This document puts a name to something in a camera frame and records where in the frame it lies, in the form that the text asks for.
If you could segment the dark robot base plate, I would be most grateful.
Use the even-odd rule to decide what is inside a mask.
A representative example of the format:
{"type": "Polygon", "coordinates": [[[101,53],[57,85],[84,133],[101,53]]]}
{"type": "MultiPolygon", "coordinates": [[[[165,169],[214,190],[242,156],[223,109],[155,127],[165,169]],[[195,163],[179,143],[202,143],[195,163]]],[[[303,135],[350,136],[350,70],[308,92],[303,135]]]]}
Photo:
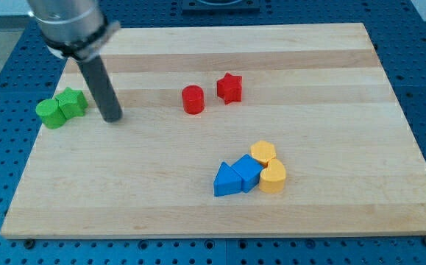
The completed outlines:
{"type": "Polygon", "coordinates": [[[182,13],[224,13],[260,10],[260,0],[181,0],[182,13]]]}

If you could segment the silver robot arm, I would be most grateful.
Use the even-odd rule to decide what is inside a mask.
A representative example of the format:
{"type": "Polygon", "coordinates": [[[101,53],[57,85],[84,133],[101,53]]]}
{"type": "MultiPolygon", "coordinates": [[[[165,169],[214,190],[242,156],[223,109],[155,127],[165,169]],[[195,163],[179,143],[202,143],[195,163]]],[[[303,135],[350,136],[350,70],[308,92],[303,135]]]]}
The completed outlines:
{"type": "Polygon", "coordinates": [[[88,62],[120,30],[108,21],[97,0],[28,0],[49,51],[59,57],[88,62]]]}

